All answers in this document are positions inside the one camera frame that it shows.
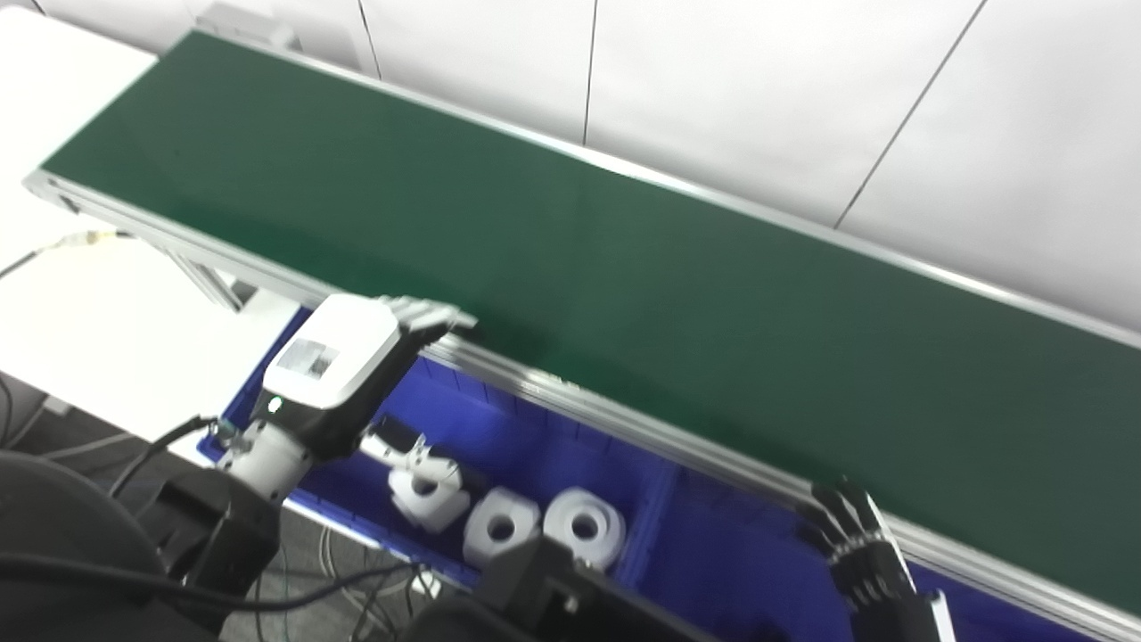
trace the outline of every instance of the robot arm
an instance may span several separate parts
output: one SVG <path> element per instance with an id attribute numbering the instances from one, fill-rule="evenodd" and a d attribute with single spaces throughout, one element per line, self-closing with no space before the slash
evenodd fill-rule
<path id="1" fill-rule="evenodd" d="M 799 509 L 798 537 L 827 560 L 844 598 L 857 642 L 955 642 L 947 602 L 915 590 L 891 530 L 861 488 L 841 480 L 814 486 L 819 506 Z"/>
<path id="2" fill-rule="evenodd" d="M 137 515 L 165 575 L 244 595 L 277 552 L 285 497 L 313 466 L 357 450 L 423 348 L 474 325 L 431 300 L 325 299 L 270 361 L 252 425 L 218 466 L 169 480 Z M 226 616 L 181 610 L 216 631 Z"/>

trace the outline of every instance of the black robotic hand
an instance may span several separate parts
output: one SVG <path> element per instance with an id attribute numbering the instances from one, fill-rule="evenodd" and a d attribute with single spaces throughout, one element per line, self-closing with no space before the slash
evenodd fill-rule
<path id="1" fill-rule="evenodd" d="M 921 594 L 875 502 L 848 480 L 814 485 L 796 536 L 828 561 L 856 642 L 954 642 L 941 593 Z"/>

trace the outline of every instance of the floor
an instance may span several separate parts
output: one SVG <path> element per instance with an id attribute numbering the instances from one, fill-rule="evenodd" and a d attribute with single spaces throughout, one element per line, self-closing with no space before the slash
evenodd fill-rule
<path id="1" fill-rule="evenodd" d="M 21 430 L 14 430 L 14 444 L 8 448 L 33 455 L 44 455 L 74 449 L 121 431 L 80 411 L 71 409 L 64 416 L 50 412 L 38 413 L 33 421 Z M 56 461 L 92 480 L 96 485 L 110 487 L 119 472 L 145 447 L 140 440 L 129 438 L 113 445 L 87 453 L 64 454 Z M 161 455 L 152 460 L 122 493 L 121 501 L 130 510 L 141 507 L 164 479 L 191 470 L 191 464 L 172 455 Z M 281 528 L 282 550 L 269 564 L 251 596 L 260 591 L 262 600 L 284 596 L 296 598 L 319 588 L 329 582 L 330 575 L 322 568 L 322 548 L 327 553 L 325 566 L 331 558 L 335 571 L 347 575 L 364 568 L 388 567 L 399 563 L 382 551 L 366 548 L 356 542 L 338 535 L 297 515 L 283 511 Z M 385 582 L 370 609 L 371 617 L 362 617 L 362 609 L 349 602 L 342 594 L 316 602 L 286 615 L 269 613 L 257 618 L 253 615 L 230 616 L 222 628 L 220 640 L 225 642 L 324 642 L 354 640 L 353 632 L 359 628 L 355 640 L 382 642 L 394 640 L 388 631 L 388 621 L 398 632 L 408 621 L 410 610 L 416 611 L 427 603 L 422 591 L 408 591 L 414 582 L 414 572 L 402 570 Z M 363 603 L 372 586 L 362 586 L 354 598 Z"/>

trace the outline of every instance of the white cylindrical part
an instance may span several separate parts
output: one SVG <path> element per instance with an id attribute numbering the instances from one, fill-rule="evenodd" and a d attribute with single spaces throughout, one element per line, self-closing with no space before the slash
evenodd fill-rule
<path id="1" fill-rule="evenodd" d="M 500 553 L 539 535 L 539 504 L 505 488 L 493 488 L 463 527 L 463 559 L 483 569 Z"/>
<path id="2" fill-rule="evenodd" d="M 232 450 L 218 462 L 218 468 L 261 497 L 280 504 L 313 468 L 313 457 L 289 433 L 273 424 L 264 423 L 246 433 L 251 431 L 257 432 L 248 437 L 250 450 Z"/>
<path id="3" fill-rule="evenodd" d="M 622 554 L 626 523 L 622 513 L 592 493 L 569 488 L 548 506 L 543 535 L 566 545 L 575 558 L 606 570 Z"/>
<path id="4" fill-rule="evenodd" d="M 410 471 L 393 469 L 388 488 L 393 489 L 393 504 L 400 514 L 431 534 L 450 527 L 471 505 L 471 495 L 459 485 L 438 485 Z"/>

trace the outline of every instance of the sticker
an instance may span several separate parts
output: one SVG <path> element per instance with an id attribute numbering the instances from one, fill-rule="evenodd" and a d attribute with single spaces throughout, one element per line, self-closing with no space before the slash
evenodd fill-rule
<path id="1" fill-rule="evenodd" d="M 285 349 L 277 366 L 319 381 L 340 352 L 309 340 L 298 340 Z"/>

